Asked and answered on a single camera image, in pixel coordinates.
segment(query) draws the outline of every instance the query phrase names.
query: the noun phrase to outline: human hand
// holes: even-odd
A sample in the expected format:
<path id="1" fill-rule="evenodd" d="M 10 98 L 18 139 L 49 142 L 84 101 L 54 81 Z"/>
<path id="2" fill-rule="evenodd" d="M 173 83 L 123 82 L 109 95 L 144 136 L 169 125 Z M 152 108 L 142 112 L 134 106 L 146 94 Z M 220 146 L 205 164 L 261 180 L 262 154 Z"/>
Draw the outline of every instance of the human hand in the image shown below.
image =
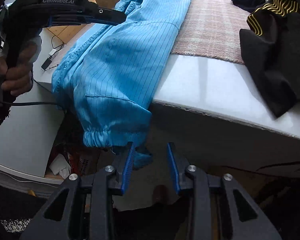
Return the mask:
<path id="1" fill-rule="evenodd" d="M 11 91 L 11 95 L 17 97 L 31 90 L 33 63 L 30 63 L 30 59 L 36 52 L 37 45 L 29 42 L 20 52 L 17 66 L 9 69 L 4 55 L 0 57 L 0 75 L 5 75 L 6 79 L 1 85 L 3 91 Z"/>

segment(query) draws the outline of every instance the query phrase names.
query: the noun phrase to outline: brown shoe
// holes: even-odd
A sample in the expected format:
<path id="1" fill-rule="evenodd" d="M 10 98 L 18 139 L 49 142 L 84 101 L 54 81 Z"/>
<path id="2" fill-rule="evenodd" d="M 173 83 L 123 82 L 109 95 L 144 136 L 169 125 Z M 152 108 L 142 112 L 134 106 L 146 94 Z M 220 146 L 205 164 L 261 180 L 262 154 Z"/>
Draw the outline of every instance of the brown shoe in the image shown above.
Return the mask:
<path id="1" fill-rule="evenodd" d="M 152 193 L 152 204 L 161 203 L 167 205 L 168 200 L 168 188 L 165 185 L 156 186 Z"/>

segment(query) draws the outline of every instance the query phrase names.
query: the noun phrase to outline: logo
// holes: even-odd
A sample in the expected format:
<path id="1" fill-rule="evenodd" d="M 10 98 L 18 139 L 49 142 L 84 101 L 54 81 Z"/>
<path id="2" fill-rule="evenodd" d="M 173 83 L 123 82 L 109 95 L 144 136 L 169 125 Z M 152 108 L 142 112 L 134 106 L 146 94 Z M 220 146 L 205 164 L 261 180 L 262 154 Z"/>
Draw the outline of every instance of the logo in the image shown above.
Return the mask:
<path id="1" fill-rule="evenodd" d="M 43 3 L 65 3 L 74 4 L 74 0 L 42 0 Z"/>

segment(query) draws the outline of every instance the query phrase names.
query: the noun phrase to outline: white cable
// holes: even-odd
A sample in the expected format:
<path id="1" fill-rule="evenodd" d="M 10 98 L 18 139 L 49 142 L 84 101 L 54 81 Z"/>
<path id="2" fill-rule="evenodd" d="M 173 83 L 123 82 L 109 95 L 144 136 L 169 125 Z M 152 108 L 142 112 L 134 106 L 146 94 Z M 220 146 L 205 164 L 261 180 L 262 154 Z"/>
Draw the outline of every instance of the white cable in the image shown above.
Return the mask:
<path id="1" fill-rule="evenodd" d="M 56 187 L 56 186 L 52 186 L 52 185 L 50 185 L 50 184 L 45 184 L 45 183 L 41 183 L 41 182 L 37 182 L 37 181 L 17 180 L 16 178 L 10 176 L 10 175 L 7 174 L 7 173 L 1 172 L 1 171 L 0 171 L 0 173 L 1 173 L 1 174 L 4 174 L 4 175 L 7 175 L 7 176 L 9 176 L 10 178 L 12 178 L 12 179 L 14 179 L 14 180 L 16 180 L 16 181 L 18 181 L 18 182 L 32 182 L 32 183 L 42 184 L 42 185 L 46 185 L 46 186 L 50 186 L 50 187 Z"/>

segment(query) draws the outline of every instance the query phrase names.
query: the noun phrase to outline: silver bolt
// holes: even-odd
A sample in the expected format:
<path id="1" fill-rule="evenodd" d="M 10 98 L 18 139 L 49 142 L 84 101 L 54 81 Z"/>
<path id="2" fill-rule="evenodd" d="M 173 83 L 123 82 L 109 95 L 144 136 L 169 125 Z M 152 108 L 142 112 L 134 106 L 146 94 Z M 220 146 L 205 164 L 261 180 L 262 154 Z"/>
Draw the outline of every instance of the silver bolt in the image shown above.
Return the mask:
<path id="1" fill-rule="evenodd" d="M 78 175 L 73 173 L 69 175 L 69 180 L 76 180 L 78 178 Z"/>
<path id="2" fill-rule="evenodd" d="M 231 181 L 233 179 L 232 175 L 229 174 L 229 173 L 226 173 L 225 175 L 223 175 L 223 178 L 226 180 L 226 181 Z"/>
<path id="3" fill-rule="evenodd" d="M 196 166 L 194 166 L 194 165 L 189 165 L 188 166 L 188 171 L 195 172 L 196 170 L 197 170 Z"/>
<path id="4" fill-rule="evenodd" d="M 114 171 L 114 166 L 111 166 L 111 165 L 106 166 L 105 170 L 106 170 L 106 172 L 112 172 L 112 171 Z"/>

